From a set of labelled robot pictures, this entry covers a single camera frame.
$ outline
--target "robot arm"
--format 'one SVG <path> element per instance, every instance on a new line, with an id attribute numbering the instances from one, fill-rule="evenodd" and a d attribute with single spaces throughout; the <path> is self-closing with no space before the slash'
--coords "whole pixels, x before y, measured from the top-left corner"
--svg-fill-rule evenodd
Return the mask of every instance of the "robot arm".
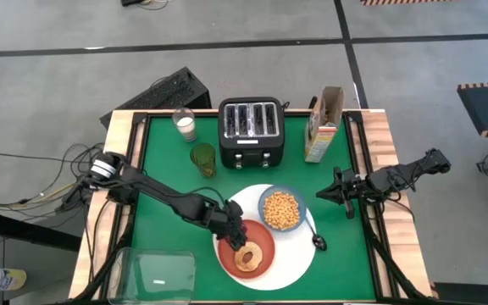
<path id="1" fill-rule="evenodd" d="M 316 193 L 316 197 L 346 206 L 346 216 L 355 216 L 353 199 L 368 202 L 383 202 L 392 194 L 411 188 L 415 191 L 415 181 L 424 174 L 445 174 L 451 164 L 441 151 L 432 148 L 424 157 L 410 164 L 387 166 L 366 176 L 364 180 L 355 176 L 351 169 L 341 171 L 335 168 L 335 181 L 332 185 Z"/>
<path id="2" fill-rule="evenodd" d="M 170 206 L 184 221 L 210 230 L 218 239 L 225 238 L 235 251 L 246 244 L 242 210 L 236 202 L 225 200 L 224 206 L 220 207 L 212 198 L 193 192 L 180 193 L 144 175 L 139 169 L 130 166 L 124 156 L 117 153 L 106 152 L 99 155 L 88 174 L 75 185 L 65 199 L 69 200 L 85 186 L 109 189 L 108 197 L 122 204 L 130 203 L 122 194 L 138 190 Z"/>

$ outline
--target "bowl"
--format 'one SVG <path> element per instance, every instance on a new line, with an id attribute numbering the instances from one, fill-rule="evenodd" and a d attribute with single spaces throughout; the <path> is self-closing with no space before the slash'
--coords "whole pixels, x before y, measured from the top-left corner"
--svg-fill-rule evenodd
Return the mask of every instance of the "bowl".
<path id="1" fill-rule="evenodd" d="M 281 191 L 285 194 L 292 195 L 298 203 L 298 213 L 299 213 L 300 219 L 296 225 L 294 225 L 293 227 L 291 227 L 289 229 L 285 229 L 285 230 L 275 229 L 275 228 L 271 227 L 269 224 L 267 224 L 267 222 L 264 220 L 265 200 L 268 197 L 272 196 L 277 191 Z M 274 230 L 274 231 L 278 231 L 278 232 L 290 232 L 290 231 L 298 228 L 299 225 L 301 225 L 302 222 L 305 220 L 306 212 L 307 212 L 306 211 L 306 204 L 304 204 L 304 200 L 302 199 L 302 197 L 299 195 L 298 192 L 296 192 L 295 190 L 291 189 L 288 186 L 271 186 L 268 189 L 266 189 L 263 192 L 263 194 L 261 194 L 261 197 L 259 198 L 258 209 L 259 209 L 259 217 L 261 217 L 261 221 L 263 221 L 264 225 L 266 225 L 269 229 Z"/>

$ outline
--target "toaster slot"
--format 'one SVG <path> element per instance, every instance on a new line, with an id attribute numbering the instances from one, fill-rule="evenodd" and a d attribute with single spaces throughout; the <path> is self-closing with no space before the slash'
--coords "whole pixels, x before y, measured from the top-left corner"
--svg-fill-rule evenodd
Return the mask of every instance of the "toaster slot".
<path id="1" fill-rule="evenodd" d="M 238 134 L 247 136 L 247 105 L 238 105 Z"/>
<path id="2" fill-rule="evenodd" d="M 275 106 L 273 104 L 266 104 L 265 106 L 266 120 L 267 120 L 267 133 L 269 135 L 276 134 L 276 117 Z"/>
<path id="3" fill-rule="evenodd" d="M 225 133 L 226 136 L 236 134 L 235 106 L 225 106 Z"/>
<path id="4" fill-rule="evenodd" d="M 258 136 L 264 134 L 263 105 L 261 104 L 253 105 L 253 130 Z"/>

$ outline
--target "toaster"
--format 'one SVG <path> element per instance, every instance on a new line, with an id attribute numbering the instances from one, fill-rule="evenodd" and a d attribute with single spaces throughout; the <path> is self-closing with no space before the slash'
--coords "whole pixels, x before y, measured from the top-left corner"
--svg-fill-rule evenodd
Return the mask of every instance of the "toaster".
<path id="1" fill-rule="evenodd" d="M 284 155 L 284 112 L 273 97 L 235 97 L 219 105 L 221 163 L 227 168 L 280 164 Z"/>

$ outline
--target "bagel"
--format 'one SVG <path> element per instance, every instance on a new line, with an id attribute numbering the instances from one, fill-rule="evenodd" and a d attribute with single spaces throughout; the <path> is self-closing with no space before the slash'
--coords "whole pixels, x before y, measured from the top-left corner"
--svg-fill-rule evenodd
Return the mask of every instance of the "bagel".
<path id="1" fill-rule="evenodd" d="M 261 261 L 263 261 L 263 251 L 255 242 L 249 241 L 235 252 L 235 265 L 240 271 L 252 272 L 258 268 Z"/>

